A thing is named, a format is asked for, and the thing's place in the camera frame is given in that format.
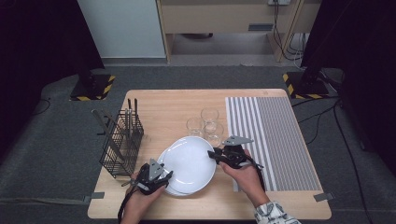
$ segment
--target black and white striped mat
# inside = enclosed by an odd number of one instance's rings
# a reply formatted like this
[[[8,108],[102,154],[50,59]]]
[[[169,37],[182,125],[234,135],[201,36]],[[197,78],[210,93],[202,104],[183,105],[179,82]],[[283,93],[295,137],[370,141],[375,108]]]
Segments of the black and white striped mat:
[[[262,176],[267,190],[321,190],[287,97],[225,100],[229,135],[254,140],[243,147],[264,166]]]

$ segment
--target white wall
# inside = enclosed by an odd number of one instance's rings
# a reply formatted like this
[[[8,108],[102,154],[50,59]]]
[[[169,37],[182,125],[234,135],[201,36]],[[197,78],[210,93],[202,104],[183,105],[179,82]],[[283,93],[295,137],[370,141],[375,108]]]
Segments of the white wall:
[[[155,0],[78,0],[102,58],[165,58]]]

